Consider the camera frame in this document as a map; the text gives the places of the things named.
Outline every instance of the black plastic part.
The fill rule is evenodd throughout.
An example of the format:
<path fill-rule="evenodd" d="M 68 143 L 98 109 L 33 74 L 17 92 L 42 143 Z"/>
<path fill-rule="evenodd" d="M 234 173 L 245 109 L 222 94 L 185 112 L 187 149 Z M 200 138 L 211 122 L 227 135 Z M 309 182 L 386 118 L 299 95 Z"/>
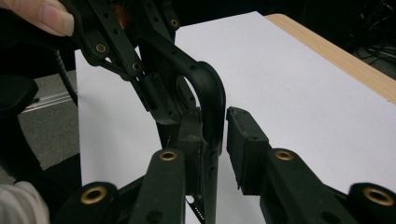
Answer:
<path fill-rule="evenodd" d="M 195 214 L 195 216 L 198 218 L 198 221 L 201 224 L 206 224 L 206 220 L 205 220 L 206 215 L 204 211 L 205 205 L 203 204 L 203 201 L 197 200 L 197 197 L 193 197 L 193 199 L 194 202 L 192 203 L 186 200 L 187 204 L 189 205 L 190 209 Z"/>
<path fill-rule="evenodd" d="M 201 131 L 201 115 L 198 108 L 189 110 L 183 115 L 179 128 L 178 149 L 183 151 L 186 158 L 186 194 L 191 196 L 202 195 L 203 183 L 202 153 L 203 137 Z"/>
<path fill-rule="evenodd" d="M 128 223 L 143 180 L 144 177 L 142 176 L 119 189 L 120 216 L 117 223 Z"/>
<path fill-rule="evenodd" d="M 176 15 L 171 1 L 116 1 L 131 14 L 125 30 L 120 29 L 107 0 L 61 2 L 75 17 L 73 39 L 84 57 L 91 65 L 103 66 L 132 83 L 142 104 L 157 122 L 163 148 L 177 148 L 181 118 L 189 108 L 196 107 L 187 88 L 187 81 L 190 82 L 201 107 L 199 203 L 206 222 L 215 223 L 225 91 L 219 75 L 208 63 L 195 61 L 175 46 L 178 20 L 172 21 Z M 143 64 L 134 52 L 135 46 L 139 47 Z"/>
<path fill-rule="evenodd" d="M 38 87 L 29 77 L 0 76 L 0 119 L 19 115 L 32 103 Z"/>
<path fill-rule="evenodd" d="M 244 195 L 260 195 L 258 180 L 262 178 L 260 161 L 271 148 L 269 140 L 254 118 L 246 110 L 227 109 L 227 151 L 235 172 L 238 188 Z"/>
<path fill-rule="evenodd" d="M 282 148 L 269 150 L 263 168 L 288 223 L 358 223 L 296 153 Z M 264 189 L 262 203 L 272 203 L 266 200 L 270 193 Z"/>
<path fill-rule="evenodd" d="M 42 171 L 16 115 L 0 119 L 0 166 L 17 180 Z"/>
<path fill-rule="evenodd" d="M 396 221 L 396 194 L 371 183 L 353 185 L 346 199 L 349 212 L 362 224 Z"/>
<path fill-rule="evenodd" d="M 107 182 L 93 182 L 71 195 L 57 213 L 54 224 L 114 224 L 120 214 L 117 188 Z"/>
<path fill-rule="evenodd" d="M 154 153 L 129 223 L 184 223 L 184 164 L 179 150 L 168 148 Z"/>

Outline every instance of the gray floor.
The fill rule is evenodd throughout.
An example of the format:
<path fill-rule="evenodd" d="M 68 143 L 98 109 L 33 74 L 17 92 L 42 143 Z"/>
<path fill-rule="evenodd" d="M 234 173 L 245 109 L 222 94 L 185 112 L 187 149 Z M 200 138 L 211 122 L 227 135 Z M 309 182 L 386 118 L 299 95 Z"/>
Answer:
<path fill-rule="evenodd" d="M 396 79 L 395 64 L 376 61 L 372 66 Z M 76 74 L 71 72 L 69 77 L 76 86 Z M 37 97 L 66 92 L 58 75 L 35 81 L 39 86 Z M 26 138 L 43 168 L 78 153 L 78 109 L 72 101 L 22 113 L 19 118 Z M 0 169 L 0 183 L 13 181 Z"/>

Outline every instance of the black plastic linkage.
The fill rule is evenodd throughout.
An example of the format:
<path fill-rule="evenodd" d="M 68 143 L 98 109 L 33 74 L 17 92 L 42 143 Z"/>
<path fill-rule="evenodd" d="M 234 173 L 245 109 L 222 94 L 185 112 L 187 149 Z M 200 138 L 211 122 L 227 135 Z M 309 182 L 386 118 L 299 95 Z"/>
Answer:
<path fill-rule="evenodd" d="M 225 115 L 225 90 L 215 69 L 175 46 L 180 23 L 171 0 L 61 0 L 75 17 L 74 41 L 93 66 L 103 66 L 130 81 L 155 119 L 163 148 L 178 148 L 182 118 L 199 100 L 198 161 L 189 181 L 205 222 L 216 222 L 217 175 Z M 110 4 L 130 13 L 121 28 Z M 134 51 L 139 47 L 140 58 Z"/>
<path fill-rule="evenodd" d="M 184 154 L 167 148 L 154 153 L 129 219 L 135 223 L 184 223 Z"/>
<path fill-rule="evenodd" d="M 227 111 L 227 150 L 238 187 L 261 196 L 267 224 L 383 223 L 396 220 L 396 195 L 371 183 L 352 185 L 348 195 L 324 185 L 293 151 L 271 148 L 245 110 Z"/>

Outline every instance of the black mechanical frame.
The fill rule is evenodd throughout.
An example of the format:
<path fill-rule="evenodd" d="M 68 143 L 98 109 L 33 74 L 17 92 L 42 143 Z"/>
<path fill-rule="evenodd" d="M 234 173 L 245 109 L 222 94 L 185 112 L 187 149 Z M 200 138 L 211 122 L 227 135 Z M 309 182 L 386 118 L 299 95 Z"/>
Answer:
<path fill-rule="evenodd" d="M 73 40 L 87 62 L 132 83 L 156 121 L 163 149 L 153 154 L 146 175 L 121 189 L 105 182 L 81 188 L 54 223 L 184 223 L 186 195 L 193 197 L 189 205 L 201 223 L 216 223 L 225 91 L 208 63 L 175 46 L 180 22 L 171 0 L 61 2 L 75 17 Z M 127 27 L 113 14 L 114 3 L 129 10 Z M 227 120 L 237 184 L 245 195 L 261 196 L 266 223 L 396 220 L 393 192 L 369 183 L 354 185 L 348 195 L 331 189 L 297 154 L 271 148 L 247 111 L 230 107 Z"/>

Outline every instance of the black cable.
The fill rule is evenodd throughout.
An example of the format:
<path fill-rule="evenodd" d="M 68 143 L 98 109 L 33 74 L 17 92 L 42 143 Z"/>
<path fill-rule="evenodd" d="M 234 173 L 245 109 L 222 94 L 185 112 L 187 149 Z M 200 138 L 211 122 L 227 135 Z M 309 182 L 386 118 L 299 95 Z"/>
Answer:
<path fill-rule="evenodd" d="M 56 63 L 58 65 L 58 70 L 59 70 L 59 76 L 61 77 L 62 82 L 64 83 L 64 86 L 67 89 L 67 92 L 69 93 L 70 97 L 72 98 L 73 102 L 75 103 L 76 106 L 78 106 L 78 98 L 77 94 L 70 83 L 69 77 L 67 76 L 66 69 L 64 68 L 64 61 L 62 60 L 61 53 L 59 50 L 54 51 L 55 54 L 55 59 Z"/>
<path fill-rule="evenodd" d="M 396 45 L 393 43 L 393 37 L 391 35 L 383 36 L 379 42 L 372 44 L 370 46 L 357 48 L 355 54 L 360 59 L 370 59 L 374 58 L 369 64 L 372 65 L 377 61 L 385 61 L 387 63 L 396 63 Z M 368 55 L 361 55 L 360 51 L 366 52 Z"/>

